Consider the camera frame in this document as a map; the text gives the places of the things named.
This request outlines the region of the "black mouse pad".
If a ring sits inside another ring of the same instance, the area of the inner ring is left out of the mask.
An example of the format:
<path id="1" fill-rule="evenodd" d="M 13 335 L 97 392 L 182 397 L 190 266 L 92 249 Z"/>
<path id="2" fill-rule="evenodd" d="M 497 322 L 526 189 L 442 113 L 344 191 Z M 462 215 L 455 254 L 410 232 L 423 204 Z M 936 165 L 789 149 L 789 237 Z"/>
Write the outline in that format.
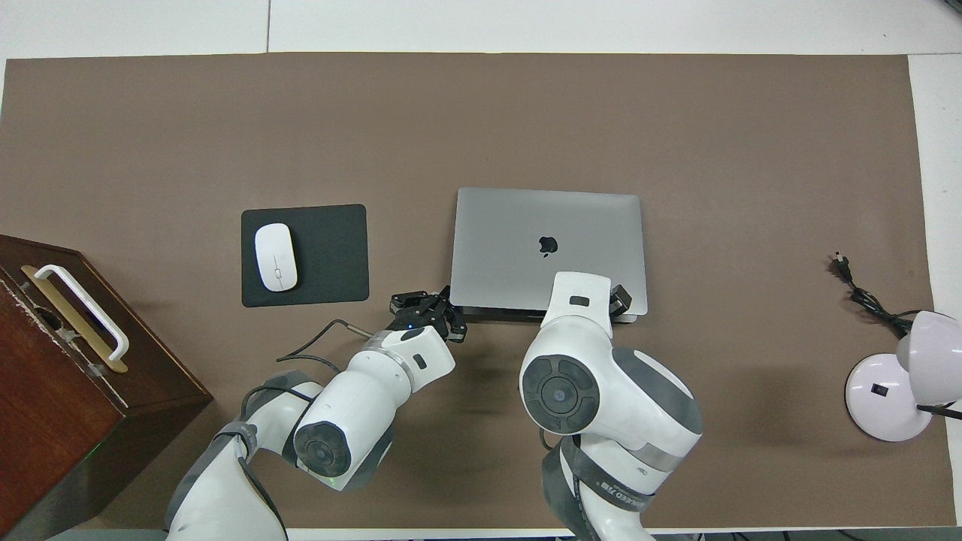
<path id="1" fill-rule="evenodd" d="M 269 292 L 260 280 L 254 235 L 268 223 L 291 229 L 298 284 Z M 361 204 L 268 208 L 240 218 L 241 301 L 245 307 L 339 304 L 370 297 L 367 210 Z"/>

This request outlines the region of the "white desk lamp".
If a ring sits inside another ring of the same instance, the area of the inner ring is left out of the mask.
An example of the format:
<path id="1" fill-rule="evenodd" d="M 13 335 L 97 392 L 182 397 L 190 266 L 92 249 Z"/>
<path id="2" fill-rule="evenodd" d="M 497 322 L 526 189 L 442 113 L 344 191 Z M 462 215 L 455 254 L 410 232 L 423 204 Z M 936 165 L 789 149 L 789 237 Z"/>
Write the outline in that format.
<path id="1" fill-rule="evenodd" d="M 884 442 L 917 437 L 934 416 L 962 422 L 962 322 L 921 311 L 893 353 L 873 354 L 846 378 L 846 411 Z"/>

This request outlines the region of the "dark brown wooden box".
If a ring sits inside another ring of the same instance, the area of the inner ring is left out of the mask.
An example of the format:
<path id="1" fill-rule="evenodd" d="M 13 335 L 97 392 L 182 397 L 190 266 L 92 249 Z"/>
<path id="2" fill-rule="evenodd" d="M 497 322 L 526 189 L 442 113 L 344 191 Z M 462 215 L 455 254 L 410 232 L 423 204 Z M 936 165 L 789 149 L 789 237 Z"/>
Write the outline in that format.
<path id="1" fill-rule="evenodd" d="M 127 373 L 73 336 L 20 270 L 46 264 L 70 271 L 124 331 Z M 96 517 L 212 400 L 79 251 L 0 235 L 0 541 L 45 541 Z"/>

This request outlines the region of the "white computer mouse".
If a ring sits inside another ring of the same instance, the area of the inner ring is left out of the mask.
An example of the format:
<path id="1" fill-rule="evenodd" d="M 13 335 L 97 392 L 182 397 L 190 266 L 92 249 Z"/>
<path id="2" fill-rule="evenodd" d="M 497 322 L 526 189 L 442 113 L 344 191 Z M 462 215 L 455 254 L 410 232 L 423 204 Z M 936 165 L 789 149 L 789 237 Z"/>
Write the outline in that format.
<path id="1" fill-rule="evenodd" d="M 281 222 L 268 223 L 254 235 L 254 253 L 262 285 L 269 292 L 286 292 L 298 284 L 298 262 L 291 229 Z"/>

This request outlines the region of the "silver grey laptop computer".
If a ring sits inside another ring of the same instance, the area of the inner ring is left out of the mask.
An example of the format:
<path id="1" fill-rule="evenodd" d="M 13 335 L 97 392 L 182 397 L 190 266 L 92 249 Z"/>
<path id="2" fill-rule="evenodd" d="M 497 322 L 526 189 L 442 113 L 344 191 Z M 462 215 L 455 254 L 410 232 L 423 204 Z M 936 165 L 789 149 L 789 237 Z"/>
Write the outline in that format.
<path id="1" fill-rule="evenodd" d="M 628 291 L 619 321 L 649 311 L 643 217 L 636 195 L 460 188 L 450 298 L 472 316 L 535 316 L 555 275 L 604 275 Z"/>

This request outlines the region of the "brown table mat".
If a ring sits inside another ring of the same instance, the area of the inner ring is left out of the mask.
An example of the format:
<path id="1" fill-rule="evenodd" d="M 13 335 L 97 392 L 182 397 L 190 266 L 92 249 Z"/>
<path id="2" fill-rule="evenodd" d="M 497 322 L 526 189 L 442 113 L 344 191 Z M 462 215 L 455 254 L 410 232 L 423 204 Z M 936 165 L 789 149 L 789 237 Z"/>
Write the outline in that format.
<path id="1" fill-rule="evenodd" d="M 893 349 L 828 270 L 931 307 L 904 57 L 261 54 L 9 61 L 0 234 L 81 251 L 210 405 L 99 519 L 161 527 L 241 398 L 341 318 L 447 284 L 461 187 L 635 194 L 649 312 L 615 342 L 691 388 L 705 432 L 652 528 L 948 526 L 944 422 L 846 414 Z M 241 214 L 361 204 L 370 297 L 245 307 Z"/>

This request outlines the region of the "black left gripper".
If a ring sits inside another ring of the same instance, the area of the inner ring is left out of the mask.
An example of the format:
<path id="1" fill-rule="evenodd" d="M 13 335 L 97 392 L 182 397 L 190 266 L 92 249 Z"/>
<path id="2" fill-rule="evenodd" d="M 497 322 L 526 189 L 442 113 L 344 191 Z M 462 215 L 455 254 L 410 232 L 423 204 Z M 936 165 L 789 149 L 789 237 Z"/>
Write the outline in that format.
<path id="1" fill-rule="evenodd" d="M 389 312 L 394 319 L 388 330 L 413 330 L 435 328 L 444 331 L 443 339 L 451 343 L 463 343 L 467 335 L 467 323 L 463 311 L 452 303 L 451 287 L 440 291 L 440 302 L 433 302 L 433 295 L 426 291 L 399 292 L 389 301 Z"/>

